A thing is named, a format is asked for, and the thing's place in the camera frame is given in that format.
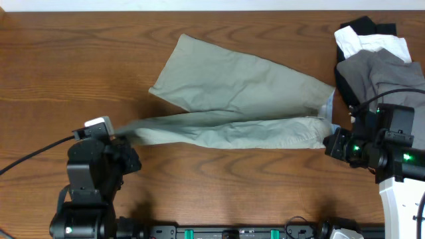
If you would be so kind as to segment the khaki grey shorts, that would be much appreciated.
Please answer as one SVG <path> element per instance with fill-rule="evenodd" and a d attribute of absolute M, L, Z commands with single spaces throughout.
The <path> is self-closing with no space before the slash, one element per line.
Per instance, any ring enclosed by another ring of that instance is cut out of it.
<path fill-rule="evenodd" d="M 335 132 L 334 87 L 287 66 L 181 35 L 149 92 L 182 114 L 117 130 L 134 143 L 320 149 Z"/>

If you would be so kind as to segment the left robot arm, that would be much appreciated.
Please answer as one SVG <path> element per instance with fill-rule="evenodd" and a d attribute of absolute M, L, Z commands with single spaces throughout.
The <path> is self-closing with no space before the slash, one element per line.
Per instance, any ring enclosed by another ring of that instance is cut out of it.
<path fill-rule="evenodd" d="M 113 201 L 123 176 L 141 169 L 124 137 L 85 139 L 68 150 L 69 185 L 58 197 L 49 234 L 52 238 L 143 238 L 145 228 L 134 219 L 116 217 Z"/>

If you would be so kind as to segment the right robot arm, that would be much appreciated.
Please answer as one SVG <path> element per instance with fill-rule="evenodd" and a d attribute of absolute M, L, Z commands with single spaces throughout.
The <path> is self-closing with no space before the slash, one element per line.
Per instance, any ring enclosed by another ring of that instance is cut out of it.
<path fill-rule="evenodd" d="M 384 208 L 385 238 L 424 237 L 424 151 L 413 148 L 414 108 L 379 104 L 351 111 L 352 129 L 323 140 L 325 154 L 375 176 Z"/>

